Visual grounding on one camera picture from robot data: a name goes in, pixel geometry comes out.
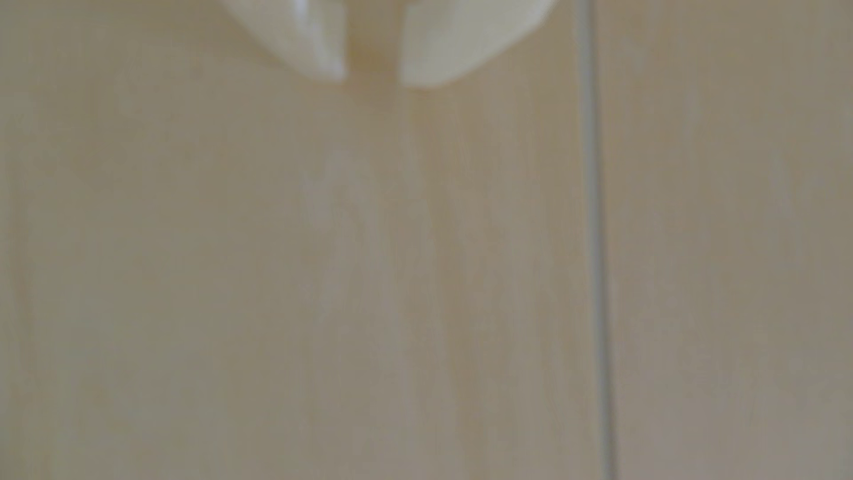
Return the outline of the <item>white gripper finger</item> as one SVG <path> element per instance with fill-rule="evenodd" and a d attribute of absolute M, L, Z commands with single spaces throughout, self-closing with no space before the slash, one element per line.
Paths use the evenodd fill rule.
<path fill-rule="evenodd" d="M 536 31 L 556 1 L 414 1 L 403 13 L 399 81 L 459 80 Z"/>
<path fill-rule="evenodd" d="M 223 1 L 264 49 L 307 78 L 347 78 L 347 6 L 340 1 Z"/>

